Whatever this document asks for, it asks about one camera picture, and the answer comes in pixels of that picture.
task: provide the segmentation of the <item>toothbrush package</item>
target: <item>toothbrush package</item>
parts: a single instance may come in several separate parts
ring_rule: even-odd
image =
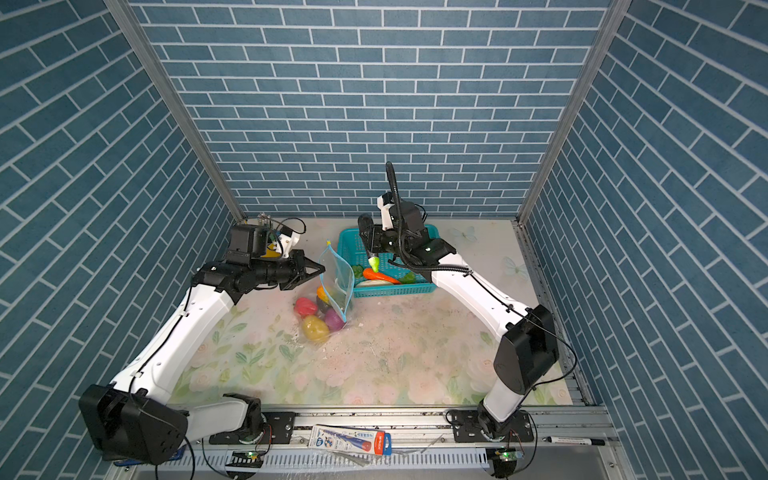
[[[381,430],[342,429],[315,425],[310,435],[310,448],[368,455],[391,455],[392,437]]]

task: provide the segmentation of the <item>floral table mat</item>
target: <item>floral table mat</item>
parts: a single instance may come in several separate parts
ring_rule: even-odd
[[[538,304],[508,221],[434,220],[467,262],[513,298]],[[349,220],[307,221],[297,248],[316,260],[326,238],[336,244]],[[434,293],[354,299],[349,325],[322,345],[308,343],[295,291],[252,292],[197,349],[172,403],[196,405],[228,392],[269,405],[474,405],[495,381],[497,346],[456,298]],[[561,375],[559,365],[545,379]],[[536,389],[527,405],[570,405],[563,380]]]

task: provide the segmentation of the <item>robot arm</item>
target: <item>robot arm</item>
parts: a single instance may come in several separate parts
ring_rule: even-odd
[[[240,298],[251,290],[291,290],[325,268],[294,250],[299,234],[268,217],[232,227],[223,261],[203,265],[182,303],[149,344],[108,386],[92,385],[79,401],[96,448],[105,460],[133,458],[159,465],[184,441],[219,432],[265,431],[260,401],[237,394],[187,408],[167,406],[173,388],[197,347]],[[273,253],[267,247],[274,243]]]
[[[478,422],[488,438],[503,437],[528,391],[558,360],[557,339],[548,333],[554,331],[554,319],[541,305],[531,309],[512,299],[475,273],[453,246],[431,238],[416,205],[400,198],[392,163],[387,162],[386,171],[391,191],[377,201],[382,223],[374,224],[370,214],[358,218],[362,244],[369,258],[391,253],[390,263],[400,259],[402,264],[395,265],[451,293],[499,342],[498,378],[478,406]]]

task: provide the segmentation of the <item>brick wall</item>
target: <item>brick wall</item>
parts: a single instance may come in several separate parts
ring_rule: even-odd
[[[531,217],[639,478],[768,478],[768,4],[634,0]]]
[[[243,208],[513,217],[608,0],[134,0]]]
[[[101,0],[0,12],[0,478],[90,478],[78,395],[146,345],[228,212]]]

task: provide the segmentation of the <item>green tip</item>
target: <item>green tip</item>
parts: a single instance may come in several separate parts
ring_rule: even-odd
[[[370,257],[368,259],[368,264],[371,266],[371,269],[378,273],[379,272],[379,258],[378,257]]]

